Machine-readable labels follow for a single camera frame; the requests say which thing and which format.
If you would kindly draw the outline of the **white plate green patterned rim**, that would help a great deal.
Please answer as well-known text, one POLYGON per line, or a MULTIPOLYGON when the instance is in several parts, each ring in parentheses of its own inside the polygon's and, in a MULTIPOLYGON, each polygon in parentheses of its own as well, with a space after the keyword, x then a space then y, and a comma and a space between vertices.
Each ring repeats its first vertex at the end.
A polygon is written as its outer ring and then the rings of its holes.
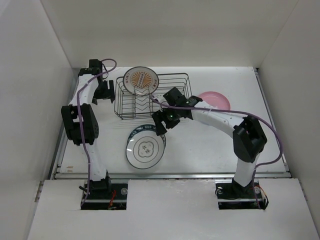
POLYGON ((164 134, 157 135, 157 129, 154 124, 142 124, 134 128, 128 135, 126 145, 140 142, 162 143, 164 147, 167 145, 166 136, 164 134))

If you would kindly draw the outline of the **grey rimmed plate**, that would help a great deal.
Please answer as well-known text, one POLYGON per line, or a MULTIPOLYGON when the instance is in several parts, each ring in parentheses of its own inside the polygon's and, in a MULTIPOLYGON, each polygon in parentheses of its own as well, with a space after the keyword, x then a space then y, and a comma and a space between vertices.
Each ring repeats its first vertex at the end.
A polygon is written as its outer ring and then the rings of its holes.
POLYGON ((128 163, 139 170, 154 167, 162 159, 166 148, 166 138, 153 131, 140 132, 130 138, 125 156, 128 163))

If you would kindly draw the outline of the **dark wire dish rack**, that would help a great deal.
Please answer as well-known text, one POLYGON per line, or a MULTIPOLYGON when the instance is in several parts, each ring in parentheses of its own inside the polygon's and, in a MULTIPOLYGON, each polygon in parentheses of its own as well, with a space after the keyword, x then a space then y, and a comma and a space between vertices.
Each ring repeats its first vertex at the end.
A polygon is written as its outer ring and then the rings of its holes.
POLYGON ((187 73, 162 73, 158 75, 157 90, 146 96, 129 93, 123 85, 123 77, 118 77, 115 84, 114 112, 121 120, 148 119, 160 110, 150 97, 163 95, 168 105, 175 106, 182 101, 180 97, 188 99, 192 95, 189 75, 187 73))

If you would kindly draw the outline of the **white plate orange sunburst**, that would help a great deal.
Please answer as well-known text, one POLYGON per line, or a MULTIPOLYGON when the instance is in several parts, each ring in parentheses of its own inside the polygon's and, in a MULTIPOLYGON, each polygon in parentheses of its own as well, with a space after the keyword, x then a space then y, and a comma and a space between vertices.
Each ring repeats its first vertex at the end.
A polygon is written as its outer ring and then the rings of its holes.
POLYGON ((123 76, 123 86, 136 96, 148 96, 159 87, 159 77, 155 71, 145 66, 130 68, 123 76))

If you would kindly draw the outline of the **pink plastic plate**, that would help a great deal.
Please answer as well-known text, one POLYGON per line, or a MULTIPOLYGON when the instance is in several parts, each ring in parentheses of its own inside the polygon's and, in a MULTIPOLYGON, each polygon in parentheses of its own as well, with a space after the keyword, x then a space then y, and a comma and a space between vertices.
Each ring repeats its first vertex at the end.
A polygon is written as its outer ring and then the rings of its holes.
POLYGON ((229 100, 221 93, 216 91, 206 91, 198 95, 203 101, 219 110, 230 110, 229 100))

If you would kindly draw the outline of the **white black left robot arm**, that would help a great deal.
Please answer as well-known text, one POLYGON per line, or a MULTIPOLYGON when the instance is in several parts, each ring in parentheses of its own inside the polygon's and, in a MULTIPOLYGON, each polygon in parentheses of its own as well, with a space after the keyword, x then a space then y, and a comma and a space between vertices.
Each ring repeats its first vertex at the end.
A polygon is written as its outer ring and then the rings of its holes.
POLYGON ((100 129, 92 104, 97 105, 98 100, 115 101, 114 81, 105 79, 115 68, 107 70, 105 61, 114 62, 108 58, 90 59, 88 67, 80 69, 75 94, 70 103, 61 107, 67 138, 76 146, 82 147, 86 157, 88 180, 83 190, 103 199, 111 195, 112 184, 98 151, 100 129))

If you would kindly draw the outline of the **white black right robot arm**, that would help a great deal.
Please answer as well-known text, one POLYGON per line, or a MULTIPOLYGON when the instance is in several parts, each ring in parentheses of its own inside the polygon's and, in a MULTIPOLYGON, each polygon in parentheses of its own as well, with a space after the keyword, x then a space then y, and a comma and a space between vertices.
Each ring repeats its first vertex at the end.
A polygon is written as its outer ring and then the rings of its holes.
POLYGON ((152 114, 158 136, 164 135, 184 118, 214 127, 231 137, 233 152, 237 156, 232 193, 243 197, 250 191, 257 159, 267 143, 267 137, 256 117, 239 117, 213 108, 198 96, 186 98, 176 87, 164 95, 150 95, 149 98, 161 107, 152 114))

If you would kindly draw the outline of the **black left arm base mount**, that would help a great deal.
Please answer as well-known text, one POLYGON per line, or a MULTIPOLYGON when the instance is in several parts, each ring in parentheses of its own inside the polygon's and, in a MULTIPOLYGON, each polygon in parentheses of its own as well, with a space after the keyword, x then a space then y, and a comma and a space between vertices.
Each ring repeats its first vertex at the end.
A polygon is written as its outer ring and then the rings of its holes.
POLYGON ((112 183, 111 188, 95 188, 90 183, 90 193, 84 203, 80 203, 81 210, 126 210, 128 183, 112 183))

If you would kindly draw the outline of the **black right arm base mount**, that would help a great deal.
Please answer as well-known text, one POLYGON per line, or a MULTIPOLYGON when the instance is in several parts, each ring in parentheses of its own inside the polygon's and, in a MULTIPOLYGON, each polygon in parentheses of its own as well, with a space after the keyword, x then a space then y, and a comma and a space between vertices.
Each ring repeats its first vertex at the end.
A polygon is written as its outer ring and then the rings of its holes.
POLYGON ((270 202, 258 182, 246 187, 236 182, 217 182, 215 195, 220 210, 265 210, 270 202))

